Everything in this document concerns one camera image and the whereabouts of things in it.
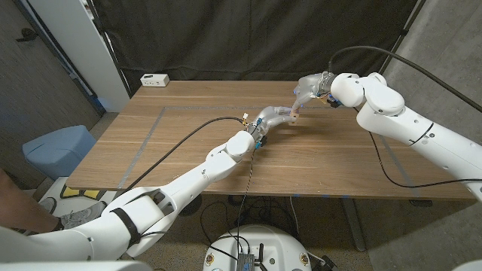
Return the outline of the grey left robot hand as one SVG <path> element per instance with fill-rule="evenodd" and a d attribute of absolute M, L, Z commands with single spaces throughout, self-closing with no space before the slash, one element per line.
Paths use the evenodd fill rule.
<path fill-rule="evenodd" d="M 248 125 L 248 132 L 255 141 L 259 141 L 270 128 L 281 123 L 294 123 L 296 120 L 297 115 L 291 112 L 291 108 L 268 106 Z"/>

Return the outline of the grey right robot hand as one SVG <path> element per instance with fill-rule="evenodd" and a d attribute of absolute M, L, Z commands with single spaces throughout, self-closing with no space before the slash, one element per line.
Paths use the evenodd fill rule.
<path fill-rule="evenodd" d="M 336 75 L 331 72 L 322 72 L 300 78 L 293 90 L 296 100 L 291 112 L 297 113 L 301 106 L 311 99 L 327 96 L 331 92 L 331 85 L 335 78 Z"/>

